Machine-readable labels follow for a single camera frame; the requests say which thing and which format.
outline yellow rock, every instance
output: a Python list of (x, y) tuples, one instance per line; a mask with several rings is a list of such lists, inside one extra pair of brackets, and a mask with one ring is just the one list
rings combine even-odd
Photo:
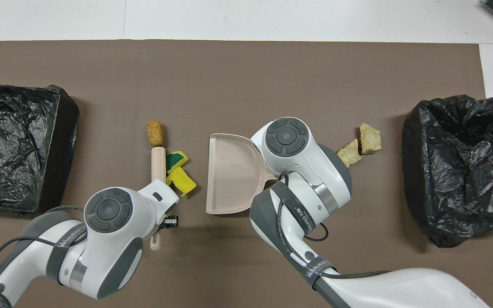
[(354, 141), (350, 142), (345, 148), (339, 150), (337, 155), (340, 157), (342, 162), (349, 168), (351, 164), (354, 164), (360, 160), (359, 155), (359, 141), (355, 138)]
[(163, 125), (157, 120), (147, 122), (147, 138), (152, 146), (163, 145)]
[(363, 123), (360, 126), (360, 148), (363, 155), (374, 154), (376, 151), (381, 150), (380, 131)]

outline pink dustpan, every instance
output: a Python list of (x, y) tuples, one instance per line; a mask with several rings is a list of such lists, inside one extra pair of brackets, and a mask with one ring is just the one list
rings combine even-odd
[(268, 180), (276, 180), (248, 138), (212, 134), (209, 145), (207, 213), (232, 214), (250, 208)]

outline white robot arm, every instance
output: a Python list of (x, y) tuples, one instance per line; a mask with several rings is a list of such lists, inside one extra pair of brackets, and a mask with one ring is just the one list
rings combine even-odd
[(166, 219), (177, 202), (174, 191), (156, 180), (140, 191), (110, 187), (94, 194), (85, 224), (62, 211), (33, 219), (0, 265), (0, 308), (14, 306), (42, 275), (95, 299), (112, 295), (138, 266), (143, 240), (178, 226), (177, 216)]
[(335, 308), (489, 308), (460, 281), (434, 269), (340, 275), (303, 238), (350, 200), (351, 178), (340, 158), (318, 145), (303, 121), (272, 121), (252, 137), (280, 177), (257, 195), (252, 226)]

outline black plastic bag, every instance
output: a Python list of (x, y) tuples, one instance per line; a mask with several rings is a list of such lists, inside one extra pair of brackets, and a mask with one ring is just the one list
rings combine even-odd
[(421, 101), (403, 125), (407, 204), (438, 247), (493, 230), (493, 98)]
[(60, 205), (79, 109), (58, 86), (0, 86), (0, 210)]

